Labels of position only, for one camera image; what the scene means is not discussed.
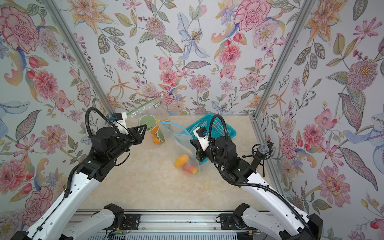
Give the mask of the red mango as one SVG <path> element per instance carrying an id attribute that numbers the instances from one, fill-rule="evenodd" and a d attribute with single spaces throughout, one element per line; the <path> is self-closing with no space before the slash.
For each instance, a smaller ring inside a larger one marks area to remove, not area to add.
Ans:
<path id="1" fill-rule="evenodd" d="M 182 166 L 182 170 L 187 173 L 187 174 L 191 174 L 191 175 L 194 175 L 198 172 L 198 168 L 194 165 L 183 165 Z"/>

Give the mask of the clear blue-zipper zip bag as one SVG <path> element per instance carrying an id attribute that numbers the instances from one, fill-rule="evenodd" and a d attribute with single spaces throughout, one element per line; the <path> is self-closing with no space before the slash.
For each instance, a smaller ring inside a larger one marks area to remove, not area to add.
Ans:
<path id="1" fill-rule="evenodd" d="M 171 161 L 172 165 L 174 166 L 175 161 L 180 156 L 188 155 L 190 159 L 186 165 L 196 166 L 199 172 L 200 164 L 199 161 L 196 159 L 196 151 L 190 143 L 190 140 L 193 140 L 191 134 L 189 134 L 188 131 L 182 126 L 171 122 L 161 122 L 160 130 L 165 138 L 164 146 L 166 148 L 168 159 Z M 179 171 L 183 171 L 182 167 L 176 169 Z"/>

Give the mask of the clear green-print zip bag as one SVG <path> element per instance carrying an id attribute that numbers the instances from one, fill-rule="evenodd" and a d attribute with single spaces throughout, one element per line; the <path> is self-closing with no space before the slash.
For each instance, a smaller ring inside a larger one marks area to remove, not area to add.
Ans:
<path id="1" fill-rule="evenodd" d="M 128 127 L 147 125 L 146 137 L 150 137 L 153 140 L 153 135 L 150 131 L 156 126 L 159 126 L 160 130 L 161 122 L 170 122 L 167 98 L 165 95 L 160 95 L 129 112 L 127 117 Z"/>

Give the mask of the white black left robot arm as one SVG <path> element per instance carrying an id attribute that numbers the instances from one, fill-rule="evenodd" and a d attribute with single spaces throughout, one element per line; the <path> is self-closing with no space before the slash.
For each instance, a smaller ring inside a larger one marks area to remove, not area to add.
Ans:
<path id="1" fill-rule="evenodd" d="M 92 148 L 82 163 L 73 168 L 67 188 L 27 231 L 18 231 L 14 240 L 86 240 L 99 231 L 117 230 L 126 222 L 123 208 L 108 204 L 88 219 L 68 227 L 67 224 L 91 192 L 117 166 L 117 159 L 142 143 L 147 125 L 120 133 L 117 126 L 104 127 L 90 134 Z"/>

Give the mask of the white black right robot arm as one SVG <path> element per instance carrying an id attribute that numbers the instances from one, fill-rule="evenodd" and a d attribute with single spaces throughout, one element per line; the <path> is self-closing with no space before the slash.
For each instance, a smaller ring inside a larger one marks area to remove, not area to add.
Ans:
<path id="1" fill-rule="evenodd" d="M 321 239 L 323 220 L 316 214 L 308 215 L 274 190 L 255 167 L 238 156 L 232 140 L 205 136 L 190 143 L 198 161 L 209 159 L 228 184 L 246 191 L 270 212 L 266 215 L 241 204 L 234 211 L 241 225 L 258 229 L 276 240 Z"/>

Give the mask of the teal plastic basket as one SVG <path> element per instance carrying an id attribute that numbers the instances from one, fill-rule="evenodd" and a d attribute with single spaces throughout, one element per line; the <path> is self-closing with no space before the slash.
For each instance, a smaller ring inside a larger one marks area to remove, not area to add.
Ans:
<path id="1" fill-rule="evenodd" d="M 217 139 L 218 137 L 225 136 L 227 141 L 228 139 L 232 140 L 232 137 L 237 134 L 231 126 L 224 122 L 224 118 L 219 115 L 208 114 L 187 127 L 187 131 L 192 135 L 193 140 L 197 140 L 193 133 L 193 130 L 197 127 L 205 127 L 209 133 L 210 139 Z"/>

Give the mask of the black microphone on tripod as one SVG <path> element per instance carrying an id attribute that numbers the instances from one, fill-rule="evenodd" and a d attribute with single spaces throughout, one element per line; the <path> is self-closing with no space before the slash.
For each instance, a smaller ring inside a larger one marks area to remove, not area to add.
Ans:
<path id="1" fill-rule="evenodd" d="M 269 160 L 273 153 L 273 146 L 274 143 L 271 141 L 267 141 L 266 144 L 255 144 L 252 147 L 252 154 L 251 155 L 243 155 L 243 158 L 253 158 L 253 161 L 251 163 L 251 166 L 254 168 L 257 168 L 258 166 L 262 166 L 263 172 L 262 176 L 265 177 L 265 161 Z"/>

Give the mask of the aluminium front rail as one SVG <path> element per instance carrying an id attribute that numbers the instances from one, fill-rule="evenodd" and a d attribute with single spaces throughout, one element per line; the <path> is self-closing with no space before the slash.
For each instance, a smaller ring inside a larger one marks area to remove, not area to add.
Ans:
<path id="1" fill-rule="evenodd" d="M 88 219 L 68 227 L 73 211 L 49 210 L 37 222 L 36 227 L 29 228 L 31 239 L 58 240 L 65 236 L 73 240 L 86 240 L 103 230 L 113 222 L 113 214 L 108 210 L 101 210 Z M 192 231 L 213 230 L 219 223 L 213 213 L 175 213 L 175 214 L 145 214 L 141 217 L 139 228 L 160 231 Z"/>

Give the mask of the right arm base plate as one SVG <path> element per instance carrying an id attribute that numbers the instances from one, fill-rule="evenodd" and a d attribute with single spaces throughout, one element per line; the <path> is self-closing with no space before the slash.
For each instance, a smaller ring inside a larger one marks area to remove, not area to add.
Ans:
<path id="1" fill-rule="evenodd" d="M 221 224 L 222 230 L 257 230 L 246 225 L 242 216 L 244 211 L 250 208 L 248 204 L 241 203 L 233 213 L 219 214 L 216 218 L 216 222 Z"/>

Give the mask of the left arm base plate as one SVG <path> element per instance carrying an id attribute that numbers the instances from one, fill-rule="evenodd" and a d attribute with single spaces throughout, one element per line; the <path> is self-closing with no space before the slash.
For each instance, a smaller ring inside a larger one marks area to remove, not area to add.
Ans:
<path id="1" fill-rule="evenodd" d="M 140 214 L 126 213 L 123 208 L 108 204 L 103 210 L 108 210 L 113 214 L 113 222 L 103 230 L 138 230 L 141 219 Z"/>

